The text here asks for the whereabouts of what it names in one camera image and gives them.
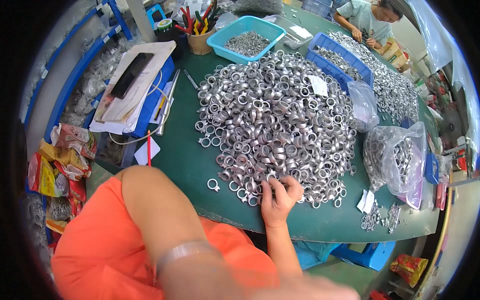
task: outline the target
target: orange shirt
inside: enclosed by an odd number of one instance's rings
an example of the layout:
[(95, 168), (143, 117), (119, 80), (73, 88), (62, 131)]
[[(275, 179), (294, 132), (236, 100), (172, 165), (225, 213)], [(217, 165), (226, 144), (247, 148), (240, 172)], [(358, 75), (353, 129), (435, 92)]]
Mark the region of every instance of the orange shirt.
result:
[[(240, 276), (244, 286), (271, 282), (275, 265), (241, 229), (200, 217), (210, 244)], [(72, 299), (162, 299), (142, 235), (130, 219), (115, 177), (100, 185), (72, 220), (51, 259), (59, 293)]]

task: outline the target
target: finger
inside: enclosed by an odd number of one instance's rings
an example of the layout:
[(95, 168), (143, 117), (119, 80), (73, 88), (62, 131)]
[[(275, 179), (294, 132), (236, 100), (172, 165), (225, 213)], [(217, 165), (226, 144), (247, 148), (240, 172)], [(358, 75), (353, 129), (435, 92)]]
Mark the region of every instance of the finger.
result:
[(291, 176), (285, 176), (280, 178), (280, 181), (288, 185), (287, 194), (292, 200), (298, 201), (303, 195), (303, 187), (301, 184)]
[(272, 188), (270, 187), (270, 184), (268, 184), (268, 182), (265, 180), (262, 180), (262, 188), (262, 206), (272, 206)]
[(283, 184), (281, 184), (277, 179), (270, 177), (268, 180), (268, 183), (272, 185), (272, 187), (275, 190), (275, 197), (277, 200), (279, 199), (284, 199), (285, 197), (288, 197), (287, 191), (285, 190), (285, 187)]

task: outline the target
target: pen holder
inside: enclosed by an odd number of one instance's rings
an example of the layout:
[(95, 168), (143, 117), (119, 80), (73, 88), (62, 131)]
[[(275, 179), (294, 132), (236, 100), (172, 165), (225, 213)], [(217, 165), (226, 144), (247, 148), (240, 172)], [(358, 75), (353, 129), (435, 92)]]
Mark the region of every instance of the pen holder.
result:
[(190, 52), (197, 55), (204, 55), (212, 52), (213, 48), (207, 45), (207, 39), (215, 33), (215, 27), (202, 35), (187, 35)]

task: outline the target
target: hand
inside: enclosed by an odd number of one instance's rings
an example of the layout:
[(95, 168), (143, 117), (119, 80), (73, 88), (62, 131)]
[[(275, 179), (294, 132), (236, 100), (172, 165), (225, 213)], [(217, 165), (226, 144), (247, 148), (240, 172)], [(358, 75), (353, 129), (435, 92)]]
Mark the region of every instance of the hand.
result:
[(369, 37), (367, 38), (367, 45), (370, 48), (375, 48), (375, 46), (377, 45), (377, 41), (373, 37)]
[[(291, 176), (280, 178), (280, 181), (287, 184), (285, 187), (275, 178), (270, 178), (268, 182), (262, 181), (262, 217), (265, 227), (279, 228), (287, 224), (287, 216), (295, 202), (300, 200), (303, 195), (303, 188), (300, 183)], [(275, 190), (275, 199), (272, 197), (272, 188)]]
[(361, 31), (358, 28), (354, 27), (352, 29), (352, 38), (354, 38), (357, 42), (361, 43)]

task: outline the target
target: hair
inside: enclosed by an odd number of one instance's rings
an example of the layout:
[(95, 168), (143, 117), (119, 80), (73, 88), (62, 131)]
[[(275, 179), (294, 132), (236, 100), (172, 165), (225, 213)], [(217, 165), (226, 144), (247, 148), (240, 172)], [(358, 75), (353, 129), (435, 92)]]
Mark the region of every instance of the hair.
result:
[(399, 20), (403, 17), (403, 12), (395, 4), (392, 3), (392, 0), (378, 0), (377, 5), (379, 7), (393, 11), (393, 13), (398, 16)]

